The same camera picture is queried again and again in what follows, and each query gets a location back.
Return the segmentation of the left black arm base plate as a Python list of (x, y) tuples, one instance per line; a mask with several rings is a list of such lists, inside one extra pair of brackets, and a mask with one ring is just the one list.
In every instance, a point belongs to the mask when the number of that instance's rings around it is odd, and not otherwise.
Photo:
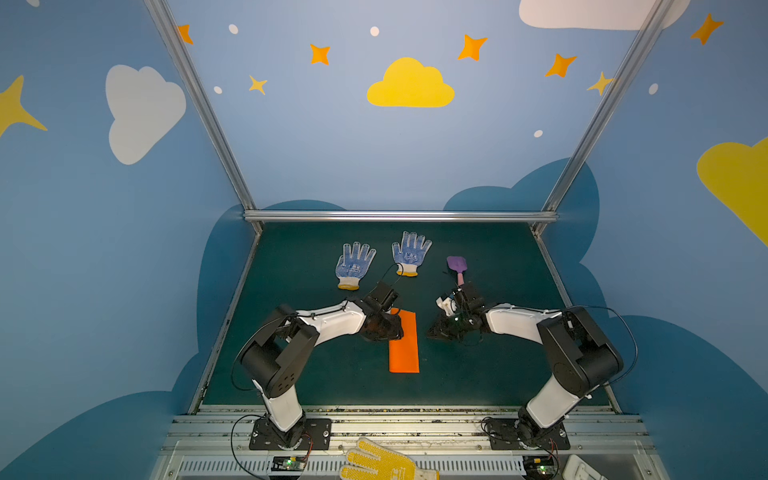
[(300, 420), (287, 432), (279, 430), (273, 422), (260, 417), (254, 422), (249, 439), (250, 450), (328, 450), (332, 421), (328, 418)]

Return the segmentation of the green circuit board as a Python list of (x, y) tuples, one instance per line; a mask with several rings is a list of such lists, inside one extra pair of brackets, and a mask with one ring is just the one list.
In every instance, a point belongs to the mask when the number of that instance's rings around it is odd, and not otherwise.
[(270, 471), (273, 473), (281, 472), (303, 472), (307, 461), (299, 457), (275, 456), (272, 459)]
[(526, 456), (523, 468), (525, 480), (552, 480), (558, 473), (558, 463), (553, 457)]

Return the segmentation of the right green circuit board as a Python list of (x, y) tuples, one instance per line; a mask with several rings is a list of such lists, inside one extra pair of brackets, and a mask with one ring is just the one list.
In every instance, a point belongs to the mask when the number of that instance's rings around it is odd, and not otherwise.
[(525, 480), (552, 480), (558, 473), (558, 463), (553, 457), (526, 456), (523, 468)]

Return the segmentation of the right blue dotted work glove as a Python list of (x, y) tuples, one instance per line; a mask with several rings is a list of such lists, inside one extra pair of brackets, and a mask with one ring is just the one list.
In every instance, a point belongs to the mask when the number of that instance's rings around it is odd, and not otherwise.
[(399, 242), (392, 244), (393, 261), (397, 266), (397, 274), (405, 277), (416, 277), (418, 267), (432, 246), (432, 241), (417, 232), (404, 231)]

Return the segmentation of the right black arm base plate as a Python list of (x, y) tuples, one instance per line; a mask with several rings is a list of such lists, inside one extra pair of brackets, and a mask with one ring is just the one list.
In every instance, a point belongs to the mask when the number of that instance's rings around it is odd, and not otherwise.
[(533, 420), (485, 417), (481, 430), (492, 450), (569, 450), (571, 444), (562, 422), (542, 428)]

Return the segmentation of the blue dotted work glove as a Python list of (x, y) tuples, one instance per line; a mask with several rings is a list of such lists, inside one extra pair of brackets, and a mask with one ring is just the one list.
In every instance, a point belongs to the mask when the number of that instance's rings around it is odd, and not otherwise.
[(404, 231), (399, 242), (392, 244), (393, 261), (397, 266), (397, 274), (405, 277), (416, 277), (418, 267), (432, 246), (432, 241), (417, 232)]
[(359, 283), (367, 274), (376, 253), (377, 250), (371, 248), (369, 244), (345, 243), (335, 267), (337, 287), (340, 290), (358, 290)]

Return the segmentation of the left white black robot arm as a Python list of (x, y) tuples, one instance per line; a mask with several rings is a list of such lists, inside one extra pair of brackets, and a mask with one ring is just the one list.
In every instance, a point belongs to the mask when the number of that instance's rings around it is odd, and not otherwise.
[(295, 385), (314, 349), (323, 343), (351, 335), (372, 342), (402, 339), (402, 320), (393, 311), (397, 298), (391, 286), (379, 282), (362, 299), (347, 298), (315, 310), (284, 304), (270, 314), (236, 357), (266, 407), (266, 415), (254, 422), (251, 450), (328, 448), (331, 421), (309, 420)]

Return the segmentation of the left aluminium frame post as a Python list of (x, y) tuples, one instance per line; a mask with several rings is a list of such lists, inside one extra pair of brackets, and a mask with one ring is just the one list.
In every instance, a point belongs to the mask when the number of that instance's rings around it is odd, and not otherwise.
[(202, 81), (185, 47), (185, 42), (177, 28), (170, 6), (163, 0), (144, 2), (153, 22), (168, 50), (168, 53), (184, 82), (190, 99), (212, 142), (213, 148), (230, 180), (244, 215), (256, 211), (257, 207), (246, 184), (235, 155), (226, 139), (224, 131), (214, 112), (212, 103), (203, 87)]

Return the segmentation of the right aluminium frame post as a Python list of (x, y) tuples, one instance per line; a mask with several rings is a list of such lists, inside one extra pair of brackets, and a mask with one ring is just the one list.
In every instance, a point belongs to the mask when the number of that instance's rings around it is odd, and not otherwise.
[(645, 59), (652, 51), (674, 5), (675, 1), (672, 0), (660, 0), (652, 4), (647, 17), (615, 72), (614, 81), (609, 85), (609, 91), (600, 100), (584, 135), (547, 197), (541, 210), (541, 214), (545, 217), (553, 217), (554, 222), (557, 221), (558, 208), (610, 122), (622, 98), (641, 70)]

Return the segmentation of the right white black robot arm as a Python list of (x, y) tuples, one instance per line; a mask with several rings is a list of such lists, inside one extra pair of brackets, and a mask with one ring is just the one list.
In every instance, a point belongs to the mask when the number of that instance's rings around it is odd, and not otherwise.
[(475, 286), (456, 286), (436, 299), (440, 313), (432, 339), (461, 341), (474, 331), (509, 335), (541, 345), (551, 376), (518, 411), (516, 442), (536, 449), (565, 439), (563, 420), (584, 398), (624, 368), (623, 359), (585, 306), (537, 309), (509, 303), (488, 306)]

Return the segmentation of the orange square paper sheet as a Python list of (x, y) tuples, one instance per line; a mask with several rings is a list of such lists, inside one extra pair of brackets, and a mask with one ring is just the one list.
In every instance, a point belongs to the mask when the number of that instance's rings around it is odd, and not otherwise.
[(406, 310), (399, 310), (397, 314), (401, 319), (403, 336), (389, 342), (389, 372), (418, 374), (420, 363), (416, 314)]

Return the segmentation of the left blue dotted work glove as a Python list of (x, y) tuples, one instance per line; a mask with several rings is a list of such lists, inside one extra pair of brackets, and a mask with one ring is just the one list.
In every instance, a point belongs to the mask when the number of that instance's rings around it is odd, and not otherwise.
[(335, 267), (337, 287), (340, 290), (358, 290), (359, 283), (367, 274), (376, 253), (377, 250), (371, 248), (369, 244), (345, 243)]

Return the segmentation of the purple pink spatula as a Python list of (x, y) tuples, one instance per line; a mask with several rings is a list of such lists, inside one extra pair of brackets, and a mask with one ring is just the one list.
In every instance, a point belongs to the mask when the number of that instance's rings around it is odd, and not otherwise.
[(462, 286), (465, 283), (464, 273), (467, 270), (467, 261), (462, 256), (448, 256), (446, 258), (448, 268), (456, 274), (457, 285)]

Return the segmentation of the yellow dotted work glove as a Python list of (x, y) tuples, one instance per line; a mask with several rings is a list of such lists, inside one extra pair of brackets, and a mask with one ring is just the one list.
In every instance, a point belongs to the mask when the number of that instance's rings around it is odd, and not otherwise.
[(438, 470), (423, 469), (409, 457), (386, 448), (366, 437), (360, 437), (356, 446), (346, 454), (346, 463), (340, 470), (341, 479), (347, 480), (439, 480)]

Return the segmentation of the white plastic object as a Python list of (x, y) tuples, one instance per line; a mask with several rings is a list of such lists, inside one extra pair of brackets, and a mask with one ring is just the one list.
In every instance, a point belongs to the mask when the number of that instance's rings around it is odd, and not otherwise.
[(563, 480), (606, 480), (606, 477), (577, 455), (570, 455), (562, 471)]

